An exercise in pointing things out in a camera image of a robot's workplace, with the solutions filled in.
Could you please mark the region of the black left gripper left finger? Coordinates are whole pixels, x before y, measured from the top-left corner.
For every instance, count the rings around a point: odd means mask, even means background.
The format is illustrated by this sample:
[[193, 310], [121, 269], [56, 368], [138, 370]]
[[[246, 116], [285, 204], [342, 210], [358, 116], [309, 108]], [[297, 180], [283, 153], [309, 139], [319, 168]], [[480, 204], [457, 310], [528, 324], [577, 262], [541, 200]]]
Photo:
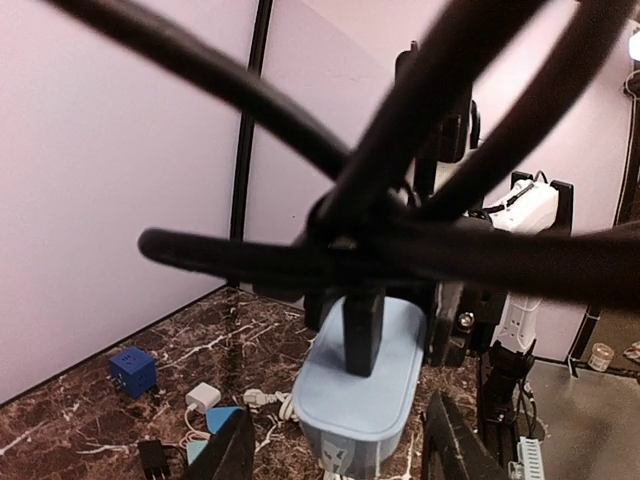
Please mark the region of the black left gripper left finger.
[[251, 412], [234, 410], [181, 474], [183, 480], [251, 480], [255, 429]]

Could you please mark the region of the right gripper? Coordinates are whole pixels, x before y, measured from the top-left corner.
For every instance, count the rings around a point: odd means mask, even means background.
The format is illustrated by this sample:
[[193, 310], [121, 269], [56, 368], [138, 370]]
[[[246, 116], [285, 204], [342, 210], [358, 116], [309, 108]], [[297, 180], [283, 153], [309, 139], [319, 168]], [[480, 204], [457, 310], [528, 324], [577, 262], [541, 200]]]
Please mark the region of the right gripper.
[[343, 327], [345, 368], [371, 370], [380, 356], [383, 315], [391, 311], [393, 298], [408, 301], [425, 315], [423, 363], [430, 367], [459, 367], [469, 351], [486, 352], [505, 305], [503, 291], [476, 289], [461, 282], [329, 288], [306, 293], [305, 326], [320, 331], [331, 309], [343, 299], [339, 324]]

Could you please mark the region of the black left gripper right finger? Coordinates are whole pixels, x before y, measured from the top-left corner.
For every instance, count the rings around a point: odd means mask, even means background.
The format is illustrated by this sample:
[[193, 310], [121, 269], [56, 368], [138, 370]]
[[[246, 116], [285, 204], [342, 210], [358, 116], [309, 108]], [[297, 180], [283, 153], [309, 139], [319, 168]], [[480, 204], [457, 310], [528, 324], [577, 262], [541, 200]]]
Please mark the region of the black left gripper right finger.
[[508, 478], [446, 393], [431, 396], [423, 426], [422, 479]]

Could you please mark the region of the light blue USB charger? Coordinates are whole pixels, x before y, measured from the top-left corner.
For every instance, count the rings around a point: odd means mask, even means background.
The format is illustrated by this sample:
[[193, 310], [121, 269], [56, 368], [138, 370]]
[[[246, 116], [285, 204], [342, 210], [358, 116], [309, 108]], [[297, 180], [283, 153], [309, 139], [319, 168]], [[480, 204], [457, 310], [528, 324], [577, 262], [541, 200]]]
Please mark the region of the light blue USB charger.
[[348, 373], [343, 304], [328, 313], [292, 390], [294, 412], [312, 455], [328, 472], [372, 479], [397, 448], [423, 361], [426, 317], [387, 297], [382, 341], [368, 377]]

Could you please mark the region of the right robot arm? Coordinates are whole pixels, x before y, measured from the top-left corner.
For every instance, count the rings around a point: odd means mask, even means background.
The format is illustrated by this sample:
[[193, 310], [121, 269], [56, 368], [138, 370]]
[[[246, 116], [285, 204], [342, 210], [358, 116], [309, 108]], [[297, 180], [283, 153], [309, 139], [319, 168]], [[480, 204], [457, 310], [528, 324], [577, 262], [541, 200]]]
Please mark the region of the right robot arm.
[[[476, 45], [422, 45], [404, 52], [396, 63], [393, 93], [409, 101], [377, 151], [397, 152], [404, 159], [430, 161], [427, 143], [453, 114], [470, 112], [472, 85], [496, 51]], [[484, 142], [475, 142], [463, 160], [466, 135], [454, 138], [453, 161], [460, 164], [421, 208], [403, 225], [371, 231], [396, 258], [414, 267], [451, 269], [476, 283], [516, 292], [545, 295], [545, 280], [556, 252], [543, 231], [553, 228], [560, 194], [531, 181], [515, 187], [508, 199], [488, 209], [490, 231], [458, 237], [453, 228], [470, 221], [473, 205], [526, 158], [582, 94], [581, 80], [564, 69], [574, 49], [560, 41], [533, 82]], [[304, 362], [294, 387], [294, 405], [302, 431], [320, 456], [344, 460], [350, 454], [389, 455], [407, 420], [418, 377], [419, 360], [443, 361], [441, 347], [450, 332], [446, 322], [457, 312], [455, 297], [438, 297], [436, 316], [426, 327], [414, 301], [377, 294], [358, 297], [343, 292], [328, 304], [329, 319], [319, 342]]]

